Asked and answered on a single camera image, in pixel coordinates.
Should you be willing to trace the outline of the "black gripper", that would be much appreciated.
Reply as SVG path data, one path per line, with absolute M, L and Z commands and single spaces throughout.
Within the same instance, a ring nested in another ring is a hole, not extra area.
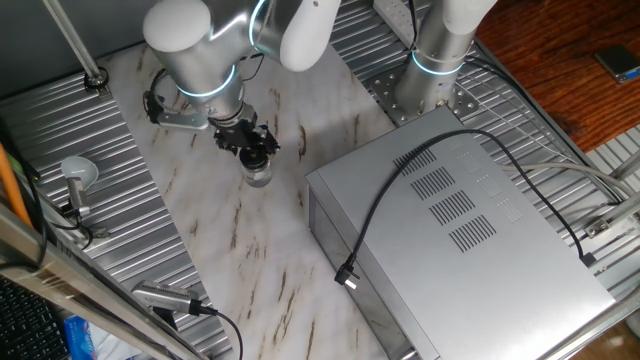
M 280 144 L 267 127 L 258 127 L 256 131 L 256 122 L 257 114 L 251 105 L 243 105 L 231 118 L 213 118 L 216 145 L 233 155 L 237 155 L 238 150 L 257 149 L 262 145 L 268 155 L 275 155 Z

